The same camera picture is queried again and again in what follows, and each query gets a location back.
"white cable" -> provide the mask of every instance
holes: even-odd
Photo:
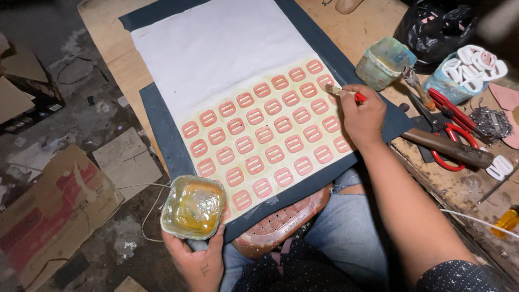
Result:
[[[120,189],[125,189],[125,188],[130,188],[130,187],[136,187],[137,185],[158,185],[160,187],[171,188],[169,185],[160,184],[160,183],[138,183],[138,184],[127,185],[125,187],[120,187],[117,189],[120,190]]]
[[[506,229],[499,228],[499,227],[497,227],[497,226],[495,226],[495,225],[492,225],[492,224],[490,224],[490,223],[488,223],[488,222],[485,222],[485,221],[483,221],[483,220],[480,220],[480,219],[477,219],[477,218],[474,218],[474,217],[470,217],[470,216],[468,216],[468,215],[465,215],[465,214],[462,214],[462,213],[458,213],[458,212],[454,212],[454,211],[451,211],[451,210],[440,209],[440,211],[442,211],[442,212],[447,212],[447,213],[452,213],[452,214],[456,214],[456,215],[460,215],[460,216],[462,216],[462,217],[466,217],[466,218],[472,219],[472,220],[474,220],[474,221],[477,221],[477,222],[479,222],[479,223],[482,223],[482,224],[488,225],[488,226],[490,226],[490,227],[492,227],[492,228],[494,228],[494,229],[497,229],[497,230],[499,230],[499,231],[502,231],[502,232],[504,232],[504,233],[506,233],[506,234],[509,234],[509,235],[511,235],[511,236],[514,236],[514,237],[519,238],[519,235],[517,235],[517,234],[515,234],[515,233],[513,233],[513,232],[510,232],[510,231],[508,231],[508,230],[506,230]]]
[[[155,200],[155,202],[153,203],[153,206],[149,210],[148,215],[146,215],[146,217],[144,218],[144,221],[142,221],[141,232],[142,232],[142,236],[146,240],[154,241],[154,242],[164,242],[163,240],[154,240],[154,239],[146,237],[146,234],[144,234],[144,223],[146,223],[146,220],[148,219],[149,215],[152,213],[153,208],[155,208],[155,205],[159,201],[160,195],[162,194],[162,191],[164,190],[164,188],[171,188],[171,186],[165,185],[165,184],[160,184],[160,183],[138,183],[138,184],[127,185],[125,187],[121,187],[121,188],[117,188],[117,189],[120,190],[120,189],[129,188],[129,187],[135,187],[137,185],[158,185],[158,186],[162,187],[162,189],[160,189],[159,195],[157,196],[157,199]]]
[[[162,189],[160,189],[160,192],[159,192],[159,195],[157,196],[157,199],[155,200],[155,202],[153,203],[153,206],[149,210],[148,215],[146,215],[146,217],[144,218],[144,221],[142,221],[142,227],[141,227],[142,236],[144,236],[144,239],[147,239],[149,241],[164,242],[163,240],[153,240],[151,238],[146,237],[146,234],[144,234],[144,223],[146,223],[146,219],[148,219],[148,216],[152,213],[153,208],[155,208],[155,205],[157,204],[157,201],[159,200],[160,194],[162,193],[163,190],[164,190],[164,187],[162,187]]]
[[[156,199],[155,202],[153,203],[152,208],[149,210],[148,215],[146,215],[146,218],[144,218],[144,221],[142,222],[142,228],[141,228],[141,231],[142,231],[142,236],[144,236],[144,238],[147,239],[147,240],[149,240],[149,241],[154,241],[154,242],[164,242],[164,241],[162,241],[162,240],[153,240],[153,239],[151,239],[151,238],[147,238],[146,235],[144,234],[144,223],[146,223],[146,219],[148,219],[148,216],[151,214],[153,208],[155,208],[155,205],[157,204],[157,202],[158,202],[158,200],[159,200],[159,198],[160,198],[160,195],[161,195],[162,191],[164,190],[164,188],[171,188],[171,186],[169,186],[169,185],[165,185],[165,184],[159,184],[159,183],[138,183],[138,184],[127,185],[127,186],[125,186],[125,187],[121,187],[121,188],[117,188],[117,189],[130,188],[130,187],[135,187],[135,186],[137,186],[137,185],[158,185],[158,186],[162,187],[162,189],[160,189],[159,195],[157,196],[157,199]],[[510,232],[510,231],[508,231],[508,230],[506,230],[506,229],[503,229],[503,228],[499,228],[499,227],[497,227],[497,226],[495,226],[495,225],[492,225],[492,224],[490,224],[490,223],[488,223],[488,222],[485,222],[485,221],[483,221],[483,220],[480,220],[480,219],[478,219],[478,218],[474,218],[474,217],[471,217],[471,216],[468,216],[468,215],[465,215],[465,214],[462,214],[462,213],[458,213],[458,212],[451,211],[451,210],[446,210],[446,209],[440,209],[440,211],[442,211],[442,212],[447,212],[447,213],[452,213],[452,214],[456,214],[456,215],[459,215],[459,216],[462,216],[462,217],[465,217],[465,218],[472,219],[472,220],[474,220],[474,221],[477,221],[477,222],[479,222],[479,223],[482,223],[482,224],[488,225],[488,226],[490,226],[490,227],[492,227],[492,228],[494,228],[494,229],[497,229],[497,230],[499,230],[499,231],[502,231],[502,232],[504,232],[504,233],[506,233],[506,234],[508,234],[508,235],[511,235],[511,236],[513,236],[513,237],[515,237],[515,238],[519,238],[519,235],[517,235],[517,234],[515,234],[515,233],[513,233],[513,232]]]

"tattoo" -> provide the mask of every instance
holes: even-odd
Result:
[[[209,270],[209,264],[206,263],[205,266],[202,267],[202,269],[200,269],[202,271],[202,275],[205,277],[206,276],[206,273],[210,272],[211,270]]]

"red plastic stool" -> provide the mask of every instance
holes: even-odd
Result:
[[[243,232],[232,241],[234,247],[246,258],[257,260],[285,241],[310,218],[321,211],[330,199],[333,184],[278,210]]]

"glue container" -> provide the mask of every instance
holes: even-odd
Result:
[[[519,205],[513,205],[508,209],[502,216],[499,218],[496,224],[494,226],[497,226],[499,228],[503,228],[508,231],[512,231],[517,224],[519,223]],[[507,234],[497,230],[495,228],[491,228],[490,231],[499,239],[505,239],[507,237]]]
[[[355,67],[355,74],[370,88],[380,91],[395,81],[416,56],[399,41],[385,37],[370,45]]]
[[[179,238],[205,240],[218,229],[225,205],[220,183],[196,176],[179,176],[171,183],[160,226]]]

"patterned shirt sleeve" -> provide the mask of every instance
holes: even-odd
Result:
[[[498,292],[485,271],[467,261],[452,260],[425,272],[416,284],[418,292]]]

